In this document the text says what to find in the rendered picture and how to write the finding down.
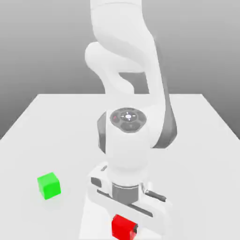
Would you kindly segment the small red cube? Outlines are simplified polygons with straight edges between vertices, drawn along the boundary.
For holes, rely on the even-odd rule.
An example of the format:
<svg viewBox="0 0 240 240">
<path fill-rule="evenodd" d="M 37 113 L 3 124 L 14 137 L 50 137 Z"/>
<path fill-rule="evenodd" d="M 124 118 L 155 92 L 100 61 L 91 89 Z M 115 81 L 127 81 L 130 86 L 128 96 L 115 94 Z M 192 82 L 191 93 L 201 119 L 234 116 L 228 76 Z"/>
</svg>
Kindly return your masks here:
<svg viewBox="0 0 240 240">
<path fill-rule="evenodd" d="M 112 236 L 118 240 L 134 240 L 132 230 L 135 222 L 116 214 L 112 219 Z"/>
</svg>

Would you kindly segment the small green cube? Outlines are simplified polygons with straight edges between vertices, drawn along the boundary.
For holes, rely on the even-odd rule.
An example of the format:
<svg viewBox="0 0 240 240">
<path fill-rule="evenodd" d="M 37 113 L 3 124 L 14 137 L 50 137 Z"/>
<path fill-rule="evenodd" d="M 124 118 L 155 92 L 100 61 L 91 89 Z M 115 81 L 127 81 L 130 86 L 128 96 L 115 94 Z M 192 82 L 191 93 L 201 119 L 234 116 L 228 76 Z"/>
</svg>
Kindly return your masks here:
<svg viewBox="0 0 240 240">
<path fill-rule="evenodd" d="M 38 188 L 45 200 L 61 193 L 60 181 L 53 172 L 37 178 Z"/>
</svg>

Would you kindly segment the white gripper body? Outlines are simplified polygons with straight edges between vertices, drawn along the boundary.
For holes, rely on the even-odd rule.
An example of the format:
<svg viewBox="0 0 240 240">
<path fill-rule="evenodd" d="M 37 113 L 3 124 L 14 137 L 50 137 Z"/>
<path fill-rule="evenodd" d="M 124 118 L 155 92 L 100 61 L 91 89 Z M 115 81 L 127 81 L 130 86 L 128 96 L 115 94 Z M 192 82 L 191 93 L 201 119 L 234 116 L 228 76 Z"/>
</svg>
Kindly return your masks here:
<svg viewBox="0 0 240 240">
<path fill-rule="evenodd" d="M 113 184 L 110 189 L 89 184 L 87 194 L 90 201 L 97 205 L 97 211 L 104 211 L 108 220 L 120 215 L 145 226 L 167 226 L 171 221 L 168 199 L 142 184 L 133 187 Z"/>
</svg>

